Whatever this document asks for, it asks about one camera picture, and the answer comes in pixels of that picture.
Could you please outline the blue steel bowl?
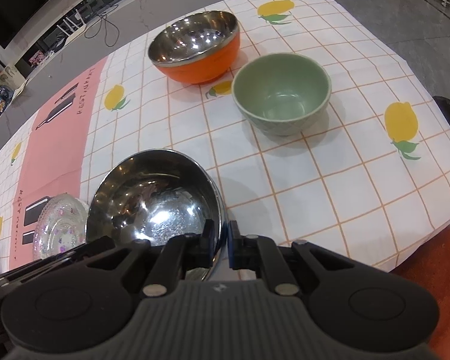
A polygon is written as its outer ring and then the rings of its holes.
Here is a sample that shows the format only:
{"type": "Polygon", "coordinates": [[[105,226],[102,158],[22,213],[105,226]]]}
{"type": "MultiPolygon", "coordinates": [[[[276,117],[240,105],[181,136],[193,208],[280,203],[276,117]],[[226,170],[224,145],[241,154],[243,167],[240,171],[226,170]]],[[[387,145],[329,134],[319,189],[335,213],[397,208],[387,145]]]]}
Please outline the blue steel bowl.
{"type": "Polygon", "coordinates": [[[227,222],[223,199],[194,159],[170,149],[145,150],[122,160],[101,182],[88,210],[86,239],[162,247],[174,236],[201,234],[208,220],[214,225],[212,263],[185,268],[189,281],[208,280],[218,264],[227,222]]]}

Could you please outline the clear glass plate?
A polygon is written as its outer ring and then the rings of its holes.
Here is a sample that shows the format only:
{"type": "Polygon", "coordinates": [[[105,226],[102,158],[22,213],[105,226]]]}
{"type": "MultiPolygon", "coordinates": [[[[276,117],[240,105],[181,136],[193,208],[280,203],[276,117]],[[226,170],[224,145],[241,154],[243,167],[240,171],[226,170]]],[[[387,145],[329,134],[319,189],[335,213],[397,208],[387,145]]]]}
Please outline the clear glass plate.
{"type": "Polygon", "coordinates": [[[88,204],[62,193],[43,208],[33,238],[33,259],[64,253],[85,242],[88,204]]]}

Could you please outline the green ceramic bowl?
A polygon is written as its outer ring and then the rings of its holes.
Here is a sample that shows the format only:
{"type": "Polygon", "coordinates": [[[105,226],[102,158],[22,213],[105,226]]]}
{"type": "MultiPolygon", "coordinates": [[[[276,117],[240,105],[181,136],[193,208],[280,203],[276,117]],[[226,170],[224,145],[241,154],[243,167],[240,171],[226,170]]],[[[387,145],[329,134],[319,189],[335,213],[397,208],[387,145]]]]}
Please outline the green ceramic bowl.
{"type": "Polygon", "coordinates": [[[293,53],[263,55],[234,76],[232,96],[241,114],[267,135],[291,136],[320,120],[332,81],[312,58],[293,53]]]}

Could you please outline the orange steel bowl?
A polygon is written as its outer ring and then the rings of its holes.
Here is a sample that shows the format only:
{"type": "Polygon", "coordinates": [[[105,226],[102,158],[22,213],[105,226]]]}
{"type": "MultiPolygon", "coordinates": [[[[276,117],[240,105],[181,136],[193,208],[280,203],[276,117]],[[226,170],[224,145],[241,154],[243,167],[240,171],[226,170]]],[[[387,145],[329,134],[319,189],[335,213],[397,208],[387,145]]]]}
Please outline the orange steel bowl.
{"type": "Polygon", "coordinates": [[[228,11],[207,10],[166,27],[148,47],[152,64],[171,80],[199,85],[221,77],[241,45],[238,18],[228,11]]]}

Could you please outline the checkered lemon tablecloth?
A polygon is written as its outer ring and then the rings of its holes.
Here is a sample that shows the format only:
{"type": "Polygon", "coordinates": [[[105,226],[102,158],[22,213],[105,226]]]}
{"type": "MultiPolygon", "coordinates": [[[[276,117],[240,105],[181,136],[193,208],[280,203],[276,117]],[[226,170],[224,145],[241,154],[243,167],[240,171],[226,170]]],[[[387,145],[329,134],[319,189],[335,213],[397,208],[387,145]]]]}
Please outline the checkered lemon tablecloth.
{"type": "Polygon", "coordinates": [[[0,151],[0,266],[33,258],[25,213],[69,193],[90,203],[105,175],[151,148],[214,178],[241,228],[281,245],[308,239],[389,271],[450,224],[450,125],[407,62],[332,0],[225,0],[241,49],[224,76],[173,82],[150,62],[154,32],[84,70],[0,151]],[[319,122],[270,137],[231,83],[269,53],[312,58],[331,77],[319,122]]]}

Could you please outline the white wifi router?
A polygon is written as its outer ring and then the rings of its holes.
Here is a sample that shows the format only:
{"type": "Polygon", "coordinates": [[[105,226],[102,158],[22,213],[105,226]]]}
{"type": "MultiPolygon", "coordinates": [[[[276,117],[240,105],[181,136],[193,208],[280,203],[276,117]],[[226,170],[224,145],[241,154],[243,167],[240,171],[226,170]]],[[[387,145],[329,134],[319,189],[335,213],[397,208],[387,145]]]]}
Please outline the white wifi router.
{"type": "Polygon", "coordinates": [[[78,10],[72,16],[64,16],[57,28],[64,34],[64,44],[68,45],[87,29],[87,25],[78,10]]]}

